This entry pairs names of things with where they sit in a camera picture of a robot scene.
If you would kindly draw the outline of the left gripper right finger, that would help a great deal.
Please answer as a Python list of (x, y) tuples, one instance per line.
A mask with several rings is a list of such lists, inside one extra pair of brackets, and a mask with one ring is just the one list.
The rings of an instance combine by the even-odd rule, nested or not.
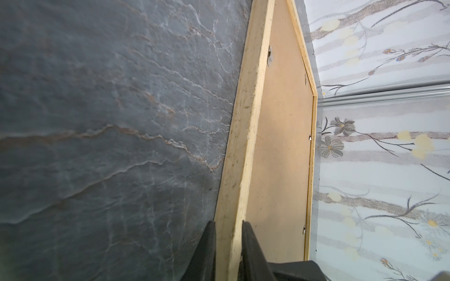
[(242, 261), (240, 281), (326, 281), (327, 278), (314, 261), (288, 263), (267, 262), (251, 224), (242, 223)]

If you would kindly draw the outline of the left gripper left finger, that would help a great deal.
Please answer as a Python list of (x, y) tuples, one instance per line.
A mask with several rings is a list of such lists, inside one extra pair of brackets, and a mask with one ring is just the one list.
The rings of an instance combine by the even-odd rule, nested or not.
[(214, 281), (216, 267), (216, 224), (209, 221), (181, 281)]

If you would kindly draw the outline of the brown frame backing board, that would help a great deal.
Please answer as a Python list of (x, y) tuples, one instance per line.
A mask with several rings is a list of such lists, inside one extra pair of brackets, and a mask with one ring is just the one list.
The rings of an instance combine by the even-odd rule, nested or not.
[(305, 257), (317, 92), (294, 1), (276, 1), (246, 211), (267, 261)]

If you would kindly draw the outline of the wooden picture frame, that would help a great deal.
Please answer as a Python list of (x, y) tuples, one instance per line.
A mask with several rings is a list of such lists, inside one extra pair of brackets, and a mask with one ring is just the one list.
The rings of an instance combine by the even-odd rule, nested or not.
[[(275, 2), (253, 1), (251, 5), (232, 123), (214, 215), (217, 237), (215, 277), (218, 281), (235, 281), (238, 277), (242, 252), (242, 223), (246, 221), (256, 134), (266, 73), (265, 60), (268, 53)], [(314, 169), (312, 172), (313, 181), (309, 192), (311, 201), (308, 208), (305, 257), (302, 261), (309, 259)]]

